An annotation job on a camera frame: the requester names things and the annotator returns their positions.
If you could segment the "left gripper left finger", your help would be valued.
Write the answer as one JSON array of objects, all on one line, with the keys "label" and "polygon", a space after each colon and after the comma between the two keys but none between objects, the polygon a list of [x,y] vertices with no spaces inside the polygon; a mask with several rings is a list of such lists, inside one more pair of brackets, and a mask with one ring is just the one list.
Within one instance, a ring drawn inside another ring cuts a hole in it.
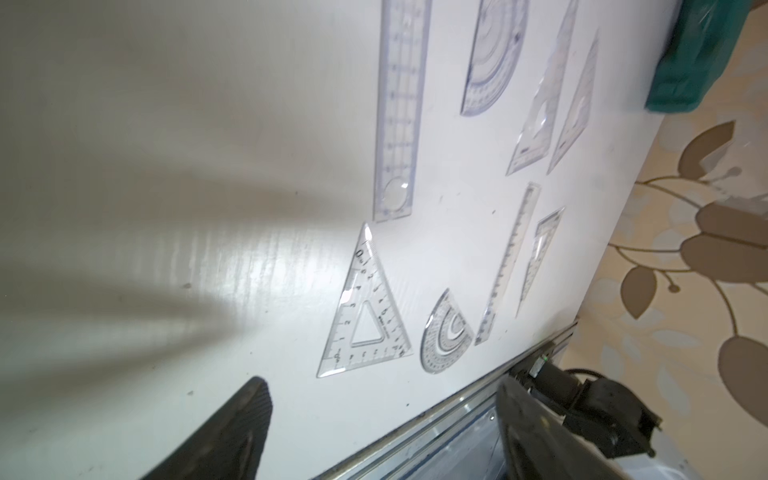
[{"label": "left gripper left finger", "polygon": [[273,404],[267,382],[249,379],[147,479],[254,479]]}]

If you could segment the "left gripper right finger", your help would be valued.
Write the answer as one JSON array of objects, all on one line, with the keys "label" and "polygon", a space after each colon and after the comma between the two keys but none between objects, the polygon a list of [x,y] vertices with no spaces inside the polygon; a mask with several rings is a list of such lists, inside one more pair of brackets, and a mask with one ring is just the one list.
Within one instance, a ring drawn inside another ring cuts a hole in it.
[{"label": "left gripper right finger", "polygon": [[622,479],[624,476],[577,440],[514,378],[495,395],[509,479]]}]

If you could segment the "clear protractor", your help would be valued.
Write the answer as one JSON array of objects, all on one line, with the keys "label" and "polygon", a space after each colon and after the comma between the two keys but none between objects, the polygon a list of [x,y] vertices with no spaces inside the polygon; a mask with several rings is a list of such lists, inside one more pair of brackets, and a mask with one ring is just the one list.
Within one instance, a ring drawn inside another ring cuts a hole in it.
[{"label": "clear protractor", "polygon": [[483,0],[478,9],[460,114],[478,116],[506,90],[522,51],[526,0]]},{"label": "clear protractor", "polygon": [[475,333],[450,289],[439,297],[425,325],[420,346],[422,368],[439,374],[453,366],[474,343]]}]

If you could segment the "clear triangle ruler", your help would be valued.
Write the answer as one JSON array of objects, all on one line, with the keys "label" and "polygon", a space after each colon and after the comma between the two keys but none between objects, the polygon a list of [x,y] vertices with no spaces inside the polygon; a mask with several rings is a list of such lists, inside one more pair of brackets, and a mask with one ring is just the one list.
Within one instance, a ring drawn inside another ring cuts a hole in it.
[{"label": "clear triangle ruler", "polygon": [[536,225],[532,252],[526,267],[516,314],[519,314],[522,310],[522,306],[525,303],[525,300],[532,288],[537,273],[547,254],[549,246],[562,220],[565,210],[566,208],[562,207],[553,211],[546,217],[542,218]]},{"label": "clear triangle ruler", "polygon": [[370,226],[353,250],[317,376],[327,378],[413,354]]},{"label": "clear triangle ruler", "polygon": [[506,170],[510,176],[546,157],[552,145],[553,130],[567,69],[579,1],[569,2],[556,36],[554,50]]},{"label": "clear triangle ruler", "polygon": [[597,71],[599,43],[599,33],[596,33],[585,60],[584,68],[582,69],[579,82],[574,93],[574,97],[570,105],[561,135],[556,144],[553,157],[550,161],[547,174],[551,174],[554,171],[565,154],[575,144],[577,139],[588,126],[594,93],[594,82]]}]

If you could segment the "clear straight ruler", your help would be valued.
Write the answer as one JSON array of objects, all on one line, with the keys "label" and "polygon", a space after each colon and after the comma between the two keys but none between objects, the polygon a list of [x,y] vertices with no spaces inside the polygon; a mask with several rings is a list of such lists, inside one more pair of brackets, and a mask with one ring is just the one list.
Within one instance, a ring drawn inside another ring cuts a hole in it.
[{"label": "clear straight ruler", "polygon": [[412,213],[432,3],[382,3],[373,220]]},{"label": "clear straight ruler", "polygon": [[508,238],[501,264],[495,276],[489,300],[482,316],[479,333],[475,338],[476,345],[480,345],[490,338],[492,328],[503,304],[506,290],[509,286],[515,264],[522,248],[525,234],[533,217],[540,192],[541,186],[539,184],[534,182],[528,183]]}]

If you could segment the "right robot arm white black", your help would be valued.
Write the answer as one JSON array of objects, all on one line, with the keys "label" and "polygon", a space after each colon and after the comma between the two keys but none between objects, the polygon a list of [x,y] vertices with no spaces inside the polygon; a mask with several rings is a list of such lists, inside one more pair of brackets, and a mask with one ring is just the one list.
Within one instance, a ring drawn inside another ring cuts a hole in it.
[{"label": "right robot arm white black", "polygon": [[562,370],[546,356],[525,362],[512,377],[606,458],[656,455],[652,436],[661,418],[624,385],[589,369]]}]

